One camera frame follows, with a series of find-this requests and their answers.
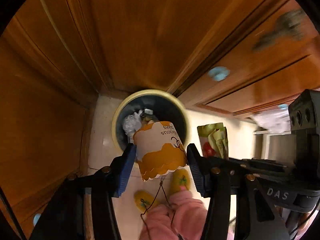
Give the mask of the green snack packet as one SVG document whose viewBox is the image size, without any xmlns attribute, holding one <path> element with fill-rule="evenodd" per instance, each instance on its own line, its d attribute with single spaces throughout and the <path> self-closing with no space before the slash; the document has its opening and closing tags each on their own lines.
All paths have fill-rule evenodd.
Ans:
<svg viewBox="0 0 320 240">
<path fill-rule="evenodd" d="M 198 126 L 197 132 L 205 158 L 229 158 L 227 128 L 222 122 Z"/>
</svg>

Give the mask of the clear plastic bottle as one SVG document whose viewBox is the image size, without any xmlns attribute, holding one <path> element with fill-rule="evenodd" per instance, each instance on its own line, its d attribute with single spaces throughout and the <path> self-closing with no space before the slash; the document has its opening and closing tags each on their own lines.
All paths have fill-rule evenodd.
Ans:
<svg viewBox="0 0 320 240">
<path fill-rule="evenodd" d="M 140 115 L 142 126 L 158 122 L 158 118 L 153 114 L 153 110 L 145 108 Z"/>
</svg>

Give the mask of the round black trash bin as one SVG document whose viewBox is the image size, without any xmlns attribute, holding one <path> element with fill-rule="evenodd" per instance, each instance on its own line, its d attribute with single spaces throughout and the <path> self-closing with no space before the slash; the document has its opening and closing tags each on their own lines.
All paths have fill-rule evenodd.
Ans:
<svg viewBox="0 0 320 240">
<path fill-rule="evenodd" d="M 171 122 L 182 144 L 187 144 L 190 131 L 184 105 L 167 92 L 146 89 L 128 96 L 115 111 L 111 128 L 115 147 L 125 150 L 140 126 L 157 121 Z"/>
</svg>

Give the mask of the yellow slipper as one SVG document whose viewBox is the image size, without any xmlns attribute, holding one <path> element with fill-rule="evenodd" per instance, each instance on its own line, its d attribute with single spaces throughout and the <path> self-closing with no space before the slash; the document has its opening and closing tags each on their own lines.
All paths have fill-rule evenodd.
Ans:
<svg viewBox="0 0 320 240">
<path fill-rule="evenodd" d="M 170 194 L 190 189 L 190 177 L 186 169 L 176 170 L 171 177 Z"/>
<path fill-rule="evenodd" d="M 135 192 L 134 201 L 140 213 L 145 213 L 149 208 L 157 207 L 160 204 L 152 194 L 143 190 Z"/>
</svg>

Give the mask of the blue cabinet knob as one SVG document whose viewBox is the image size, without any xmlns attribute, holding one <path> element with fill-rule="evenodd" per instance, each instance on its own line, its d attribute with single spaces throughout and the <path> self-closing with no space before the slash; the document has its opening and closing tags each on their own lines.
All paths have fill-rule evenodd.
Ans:
<svg viewBox="0 0 320 240">
<path fill-rule="evenodd" d="M 229 74 L 230 70 L 223 66 L 214 67 L 208 72 L 208 76 L 216 82 L 224 80 Z"/>
</svg>

